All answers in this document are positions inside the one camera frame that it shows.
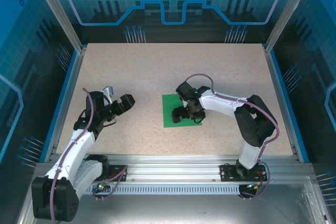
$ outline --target blue enclosure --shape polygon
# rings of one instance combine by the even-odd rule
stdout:
[[[284,13],[293,11],[289,0],[59,2],[82,44],[265,44]],[[0,200],[5,209],[0,218],[12,223],[35,164],[47,155],[49,146],[42,153],[43,144],[49,144],[54,112],[80,52],[46,0],[0,0],[0,9],[0,184],[16,188],[15,197],[1,190],[1,198],[13,200]],[[300,0],[294,9],[269,53],[301,141],[302,161],[311,162],[316,175],[335,174],[336,0]],[[328,208],[335,219],[335,206]]]

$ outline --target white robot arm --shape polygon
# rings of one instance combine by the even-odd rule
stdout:
[[[178,123],[181,118],[191,118],[195,123],[205,118],[205,110],[213,110],[236,118],[241,135],[245,140],[243,151],[237,161],[237,173],[245,178],[258,162],[260,152],[275,126],[262,113],[246,105],[244,101],[255,104],[274,117],[257,95],[250,98],[232,97],[215,93],[209,87],[202,86],[198,90],[186,81],[176,89],[183,106],[173,110],[173,122]]]
[[[109,176],[109,161],[106,156],[89,155],[83,159],[101,130],[114,124],[104,125],[104,123],[112,121],[135,104],[130,94],[123,95],[120,103],[117,100],[112,102],[112,95],[112,87],[90,92],[93,108],[87,98],[86,109],[74,124],[74,132],[68,146],[44,177],[34,179],[31,192],[35,218],[52,219],[50,209],[53,209],[56,220],[72,221],[78,209],[79,199],[86,189],[93,181],[103,180]],[[93,118],[89,124],[91,112]],[[56,183],[54,201],[51,201],[54,204],[52,207],[50,199],[53,182]]]

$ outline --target wire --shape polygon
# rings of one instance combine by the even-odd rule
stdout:
[[[109,179],[106,179],[106,180],[102,180],[102,181],[95,181],[95,183],[98,183],[98,184],[99,183],[106,183],[107,184],[108,182],[111,182],[112,180],[115,180],[116,178],[119,177],[119,179],[118,179],[116,185],[114,186],[113,190],[108,195],[106,195],[105,197],[101,197],[100,198],[95,193],[92,193],[92,196],[94,196],[96,199],[102,199],[102,200],[105,199],[105,198],[107,198],[107,197],[110,197],[115,192],[115,190],[117,189],[117,186],[119,185],[119,183],[120,183],[120,181],[122,179],[122,176],[126,172],[127,168],[128,168],[128,165],[125,165],[124,169],[120,173],[118,173],[117,175],[115,175],[112,178],[109,178]]]
[[[189,80],[191,77],[194,77],[194,76],[204,76],[206,78],[208,78],[211,82],[211,91],[213,92],[213,94],[219,98],[222,98],[222,99],[226,99],[226,100],[230,100],[230,101],[234,101],[234,102],[241,102],[241,103],[244,103],[246,105],[249,105],[250,107],[253,107],[255,108],[256,110],[258,110],[259,112],[261,112],[268,120],[271,121],[271,123],[274,125],[275,129],[276,129],[276,134],[273,138],[271,138],[270,140],[267,140],[267,141],[264,141],[262,147],[261,147],[261,150],[259,152],[259,155],[258,155],[258,160],[260,160],[265,148],[266,148],[266,145],[275,141],[279,135],[280,135],[280,129],[279,129],[279,126],[277,124],[277,122],[272,118],[271,115],[269,115],[265,110],[263,110],[262,108],[260,108],[259,106],[251,103],[251,102],[248,102],[248,101],[245,101],[245,100],[241,100],[241,99],[238,99],[238,98],[233,98],[233,97],[229,97],[229,96],[226,96],[226,95],[222,95],[222,94],[217,94],[214,90],[214,80],[208,76],[207,74],[204,74],[204,73],[195,73],[195,74],[192,74],[191,76],[189,76],[188,78],[185,79],[185,81]]]
[[[266,183],[265,187],[263,188],[263,190],[258,195],[253,195],[253,194],[249,194],[249,193],[241,193],[241,194],[245,194],[245,195],[251,196],[251,198],[253,198],[253,199],[259,198],[261,195],[264,194],[264,192],[266,191],[266,189],[267,189],[267,187],[269,185],[269,182],[271,180],[269,166],[265,162],[263,162],[263,161],[260,161],[259,163],[263,164],[266,167],[266,170],[267,170],[268,179],[267,179],[267,183]]]
[[[71,148],[79,141],[79,139],[87,132],[88,128],[90,127],[92,120],[93,120],[93,101],[92,101],[92,97],[89,93],[89,91],[87,91],[85,88],[83,88],[83,91],[87,94],[89,101],[90,101],[90,108],[91,108],[91,115],[90,115],[90,119],[88,124],[86,125],[86,127],[84,128],[84,130],[76,137],[76,139],[69,145],[69,147],[65,150],[65,152],[62,155],[61,160],[59,161],[58,167],[56,169],[56,173],[54,176],[54,179],[52,181],[52,185],[51,185],[51,190],[50,190],[50,217],[51,220],[53,221],[54,224],[60,223],[60,222],[56,222],[56,218],[55,218],[55,211],[54,211],[54,193],[55,193],[55,186],[56,186],[56,181],[58,178],[59,173],[61,172],[62,169],[62,164],[66,158],[66,156],[68,155],[68,153],[70,152]]]
[[[115,119],[115,118],[113,118],[113,120],[114,120],[114,122],[113,122],[113,123],[110,123],[110,124],[104,125],[104,128],[105,128],[105,127],[108,127],[108,126],[111,126],[111,125],[114,125],[114,124],[116,124],[116,123],[117,123],[117,121],[116,121],[116,119]]]

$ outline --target green square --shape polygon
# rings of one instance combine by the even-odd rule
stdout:
[[[163,127],[182,127],[182,126],[198,126],[202,123],[195,123],[191,119],[181,119],[180,123],[173,123],[172,111],[174,108],[183,106],[178,94],[164,94],[162,95],[162,109],[163,109]]]

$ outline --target speckled tabletop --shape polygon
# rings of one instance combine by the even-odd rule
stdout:
[[[103,129],[89,153],[239,155],[244,140],[235,118],[206,111],[202,126],[163,127],[162,95],[174,94],[186,77],[206,73],[215,90],[238,97],[259,95],[278,121],[280,137],[266,155],[292,155],[261,44],[89,44],[57,152],[68,144],[89,91],[113,86],[114,99],[132,94],[134,107]],[[209,86],[196,77],[192,86]]]

